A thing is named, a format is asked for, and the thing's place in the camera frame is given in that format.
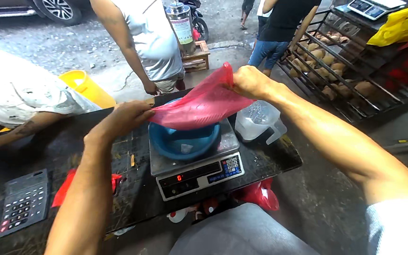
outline wooden stool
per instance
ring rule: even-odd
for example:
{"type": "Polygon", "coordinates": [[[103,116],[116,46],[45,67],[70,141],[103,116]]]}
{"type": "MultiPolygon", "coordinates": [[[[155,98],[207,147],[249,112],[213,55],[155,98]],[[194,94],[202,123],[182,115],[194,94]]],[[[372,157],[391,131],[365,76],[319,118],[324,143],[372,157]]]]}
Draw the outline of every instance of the wooden stool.
{"type": "Polygon", "coordinates": [[[201,70],[208,70],[208,56],[210,52],[205,41],[197,41],[196,51],[191,55],[186,55],[182,58],[182,63],[185,72],[198,72],[201,70]]]}

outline motorcycle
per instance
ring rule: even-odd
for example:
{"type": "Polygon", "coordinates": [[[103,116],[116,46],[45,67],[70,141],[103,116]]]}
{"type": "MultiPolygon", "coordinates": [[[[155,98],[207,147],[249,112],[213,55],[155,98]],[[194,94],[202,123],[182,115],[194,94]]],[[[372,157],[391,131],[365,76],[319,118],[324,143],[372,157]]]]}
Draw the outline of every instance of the motorcycle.
{"type": "Polygon", "coordinates": [[[191,19],[193,27],[200,34],[199,41],[208,40],[208,28],[203,19],[203,15],[197,10],[201,6],[200,0],[179,0],[179,2],[186,4],[190,7],[191,19]]]}

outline car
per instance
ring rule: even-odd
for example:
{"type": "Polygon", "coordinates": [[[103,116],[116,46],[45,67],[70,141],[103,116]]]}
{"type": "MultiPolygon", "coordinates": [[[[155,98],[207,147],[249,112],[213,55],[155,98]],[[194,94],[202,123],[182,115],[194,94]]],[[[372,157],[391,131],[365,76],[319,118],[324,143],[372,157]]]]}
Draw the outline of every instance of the car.
{"type": "Polygon", "coordinates": [[[74,0],[0,0],[0,17],[36,14],[67,26],[81,21],[81,11],[74,0]]]}

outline blue plastic bowl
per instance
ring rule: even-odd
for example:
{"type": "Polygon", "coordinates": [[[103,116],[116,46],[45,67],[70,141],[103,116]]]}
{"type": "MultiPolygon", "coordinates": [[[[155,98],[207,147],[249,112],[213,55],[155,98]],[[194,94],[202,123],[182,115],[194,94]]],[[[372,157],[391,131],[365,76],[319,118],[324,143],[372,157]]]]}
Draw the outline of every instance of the blue plastic bowl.
{"type": "Polygon", "coordinates": [[[219,135],[218,123],[188,131],[167,128],[153,122],[149,124],[149,139],[156,151],[174,160],[191,160],[201,156],[212,147],[219,135]]]}

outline yellow plastic bag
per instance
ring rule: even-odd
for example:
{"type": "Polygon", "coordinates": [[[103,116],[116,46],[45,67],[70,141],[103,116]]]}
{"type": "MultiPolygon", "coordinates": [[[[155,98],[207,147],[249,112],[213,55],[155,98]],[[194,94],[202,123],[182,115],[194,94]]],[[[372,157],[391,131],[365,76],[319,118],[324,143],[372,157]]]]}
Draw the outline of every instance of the yellow plastic bag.
{"type": "Polygon", "coordinates": [[[387,46],[408,41],[408,8],[388,15],[387,23],[368,41],[370,45],[387,46]]]}

